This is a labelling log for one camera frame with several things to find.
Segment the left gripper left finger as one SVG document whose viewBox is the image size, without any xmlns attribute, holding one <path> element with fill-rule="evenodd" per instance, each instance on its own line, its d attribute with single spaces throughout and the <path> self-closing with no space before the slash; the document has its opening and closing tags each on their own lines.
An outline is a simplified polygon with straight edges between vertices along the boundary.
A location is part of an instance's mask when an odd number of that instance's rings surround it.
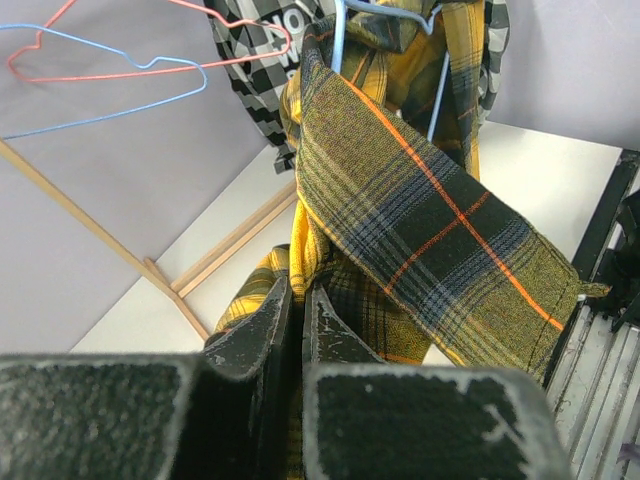
<svg viewBox="0 0 640 480">
<path fill-rule="evenodd" d="M 282 479 L 291 291 L 192 354 L 1 360 L 5 479 Z"/>
</svg>

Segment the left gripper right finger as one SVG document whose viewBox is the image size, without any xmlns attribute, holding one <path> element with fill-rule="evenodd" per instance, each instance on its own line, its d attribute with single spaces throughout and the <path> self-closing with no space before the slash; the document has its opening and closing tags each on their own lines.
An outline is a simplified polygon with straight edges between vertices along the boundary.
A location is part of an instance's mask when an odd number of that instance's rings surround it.
<svg viewBox="0 0 640 480">
<path fill-rule="evenodd" d="M 305 302 L 302 441 L 310 479 L 568 479 L 526 373 L 383 361 L 324 288 Z"/>
</svg>

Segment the yellow plaid shirt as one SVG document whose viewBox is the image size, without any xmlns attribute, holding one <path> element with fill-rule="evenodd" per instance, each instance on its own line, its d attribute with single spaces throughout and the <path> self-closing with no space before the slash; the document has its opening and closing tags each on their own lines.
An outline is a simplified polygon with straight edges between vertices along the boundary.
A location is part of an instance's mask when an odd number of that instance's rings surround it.
<svg viewBox="0 0 640 480">
<path fill-rule="evenodd" d="M 278 171 L 293 170 L 291 241 L 275 247 L 218 321 L 221 337 L 287 278 L 296 304 L 320 284 L 338 316 L 383 359 L 419 364 L 436 346 L 463 367 L 542 381 L 580 295 L 602 297 L 566 257 L 479 180 L 478 130 L 510 34 L 502 1 L 405 1 L 433 16 L 359 13 L 342 66 L 336 16 L 315 2 L 299 59 L 265 97 Z"/>
</svg>

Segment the pink hanger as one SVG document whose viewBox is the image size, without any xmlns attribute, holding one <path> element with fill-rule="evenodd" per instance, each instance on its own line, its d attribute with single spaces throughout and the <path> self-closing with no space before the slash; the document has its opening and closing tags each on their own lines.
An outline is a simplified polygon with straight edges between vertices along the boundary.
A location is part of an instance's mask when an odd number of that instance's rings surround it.
<svg viewBox="0 0 640 480">
<path fill-rule="evenodd" d="M 101 46 L 101 45 L 98 45 L 97 43 L 85 41 L 84 44 L 87 46 L 102 49 L 107 51 L 108 53 L 114 53 L 117 56 L 122 57 L 134 69 L 136 69 L 137 72 L 136 73 L 133 73 L 133 72 L 112 73 L 112 74 L 102 74 L 102 75 L 83 75 L 83 76 L 68 75 L 68 76 L 57 76 L 57 77 L 25 76 L 23 73 L 21 73 L 18 70 L 17 66 L 15 65 L 15 62 L 18 60 L 18 58 L 21 55 L 29 51 L 40 50 L 42 47 L 42 36 L 44 33 L 57 34 L 59 36 L 62 36 L 63 38 L 67 38 L 68 40 L 81 42 L 79 38 L 76 38 L 76 37 L 72 38 L 71 36 L 63 35 L 61 32 L 54 32 L 51 29 L 51 26 L 54 25 L 56 21 L 59 18 L 61 18 L 74 4 L 75 4 L 75 1 L 67 1 L 66 3 L 64 3 L 63 6 L 45 23 L 44 26 L 36 27 L 34 43 L 32 43 L 31 45 L 27 45 L 19 48 L 7 58 L 7 61 L 6 61 L 7 68 L 15 77 L 28 83 L 54 83 L 54 82 L 71 83 L 71 82 L 117 80 L 117 79 L 126 79 L 126 78 L 146 77 L 146 76 L 189 72 L 193 70 L 198 70 L 200 72 L 203 72 L 205 69 L 240 64 L 244 62 L 252 62 L 256 60 L 262 60 L 262 59 L 286 55 L 290 51 L 292 46 L 292 38 L 290 33 L 281 25 L 268 23 L 268 22 L 260 22 L 258 20 L 251 20 L 251 19 L 245 19 L 245 18 L 241 18 L 235 21 L 229 21 L 217 10 L 211 9 L 209 7 L 199 6 L 199 5 L 196 5 L 195 3 L 188 2 L 188 1 L 173 1 L 173 4 L 176 4 L 191 10 L 196 10 L 211 16 L 229 31 L 242 26 L 254 26 L 254 27 L 261 27 L 269 30 L 278 31 L 284 38 L 284 44 L 282 45 L 282 48 L 279 50 L 274 50 L 266 53 L 257 53 L 257 54 L 248 55 L 241 58 L 219 60 L 216 62 L 209 62 L 205 64 L 198 64 L 192 61 L 188 61 L 186 59 L 169 58 L 164 56 L 156 57 L 147 64 L 138 64 L 134 62 L 133 59 L 125 52 L 112 49 L 111 47 L 107 48 L 106 46 Z"/>
</svg>

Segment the blue hanger of plaid shirt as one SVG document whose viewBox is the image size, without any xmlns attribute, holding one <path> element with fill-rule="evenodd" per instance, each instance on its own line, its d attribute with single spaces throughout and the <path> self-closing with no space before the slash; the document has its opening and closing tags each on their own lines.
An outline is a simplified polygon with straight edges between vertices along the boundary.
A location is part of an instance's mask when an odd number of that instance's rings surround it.
<svg viewBox="0 0 640 480">
<path fill-rule="evenodd" d="M 358 12 L 383 15 L 387 17 L 409 19 L 419 24 L 427 35 L 433 34 L 435 18 L 437 14 L 442 10 L 442 5 L 437 3 L 435 7 L 432 7 L 430 9 L 430 13 L 427 16 L 427 18 L 424 18 L 421 14 L 414 13 L 406 9 L 371 4 L 364 1 L 335 0 L 334 6 L 336 10 L 336 19 L 335 19 L 335 27 L 334 27 L 331 69 L 337 74 L 341 73 L 341 68 L 342 68 L 342 58 L 343 58 L 344 42 L 345 42 L 345 35 L 346 35 L 347 11 L 349 9 L 355 10 Z M 446 83 L 446 77 L 449 71 L 449 65 L 450 65 L 450 55 L 448 50 L 445 50 L 439 83 L 438 83 L 438 87 L 437 87 L 437 91 L 434 99 L 432 116 L 430 119 L 428 131 L 427 131 L 427 139 L 429 141 L 433 141 L 433 138 L 434 138 L 437 121 L 438 121 L 440 110 L 441 110 L 441 103 L 444 95 L 444 88 Z"/>
</svg>

